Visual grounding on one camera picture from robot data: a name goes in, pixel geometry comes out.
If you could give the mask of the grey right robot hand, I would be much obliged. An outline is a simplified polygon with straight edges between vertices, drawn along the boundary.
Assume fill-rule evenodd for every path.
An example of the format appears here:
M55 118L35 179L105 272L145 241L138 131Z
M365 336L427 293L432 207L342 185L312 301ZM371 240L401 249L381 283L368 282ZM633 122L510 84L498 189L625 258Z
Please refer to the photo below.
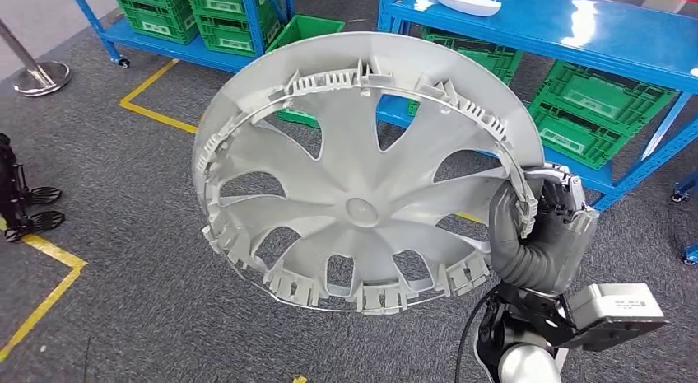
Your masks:
M519 236L519 200L511 183L503 182L490 202L491 269L512 286L561 294L579 272L599 213L585 202L581 179L560 166L530 168L525 175L543 184L533 230Z

